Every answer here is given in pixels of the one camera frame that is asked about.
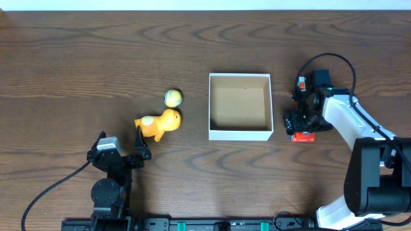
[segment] wood grain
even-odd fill
[[[30,201],[75,171],[100,131],[132,153],[133,119],[184,93],[183,122],[134,171],[136,214],[272,217],[305,213],[342,194],[350,154],[336,131],[292,144],[282,113],[310,57],[346,56],[356,95],[385,128],[411,136],[410,12],[7,12],[0,16],[0,230],[19,230]],[[351,73],[335,58],[336,86]],[[275,132],[268,142],[207,140],[208,74],[270,73]],[[105,175],[86,168],[34,206],[28,230],[59,230],[92,213]]]

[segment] cardboard box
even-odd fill
[[[267,141],[273,131],[269,74],[210,74],[210,141]]]

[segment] white wall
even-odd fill
[[[0,0],[9,10],[411,10],[411,0]]]

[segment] small ball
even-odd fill
[[[170,107],[170,108],[178,107],[180,106],[181,101],[182,101],[181,93],[177,90],[169,90],[164,95],[164,103],[167,105],[167,107]]]

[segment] ball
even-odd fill
[[[177,90],[169,90],[164,95],[164,103],[167,105],[167,107],[170,107],[170,108],[178,107],[180,106],[181,101],[182,101],[181,93]]]

